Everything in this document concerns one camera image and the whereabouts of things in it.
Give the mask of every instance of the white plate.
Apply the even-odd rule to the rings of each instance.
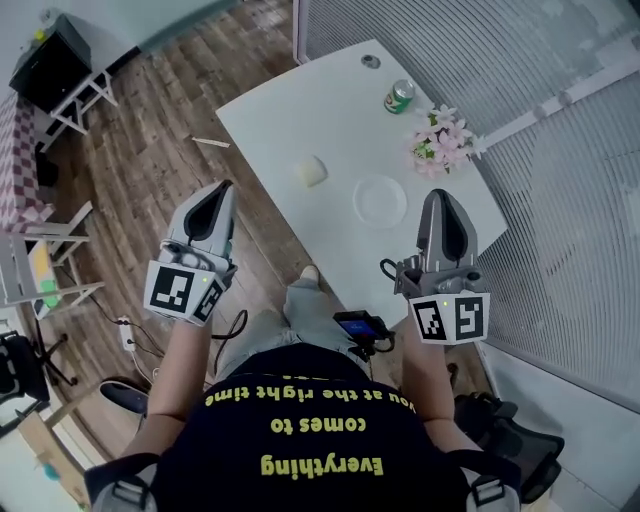
[[[388,176],[360,180],[353,191],[353,209],[367,226],[389,229],[407,213],[407,196],[400,184]]]

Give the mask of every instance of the black and white fiducial marker cube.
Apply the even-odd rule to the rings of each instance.
[[[225,290],[215,272],[151,261],[144,306],[170,318],[204,325]]]
[[[459,345],[487,337],[489,293],[430,295],[409,303],[423,343]]]

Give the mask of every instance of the black office chair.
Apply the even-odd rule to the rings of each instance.
[[[533,503],[562,470],[557,459],[564,439],[526,429],[513,421],[518,406],[488,393],[456,397],[455,421],[485,452],[515,463],[522,473],[522,502]]]
[[[0,334],[0,404],[25,395],[40,402],[48,402],[45,372],[49,374],[53,386],[58,385],[60,380],[69,386],[78,383],[75,377],[67,378],[51,361],[53,353],[67,341],[67,336],[61,336],[47,350],[40,325],[36,326],[37,336],[33,343],[16,331]]]

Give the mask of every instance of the green soda can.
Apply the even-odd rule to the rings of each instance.
[[[384,108],[392,114],[400,114],[411,103],[415,94],[416,88],[409,80],[398,80],[384,99]]]

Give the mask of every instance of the beige pants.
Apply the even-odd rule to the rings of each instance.
[[[287,288],[284,305],[285,322],[273,311],[262,311],[249,322],[238,339],[227,342],[218,364],[216,382],[226,379],[251,356],[275,348],[308,343],[334,350],[355,362],[365,373],[367,363],[349,352],[358,345],[333,319],[327,294],[311,279],[298,279]]]

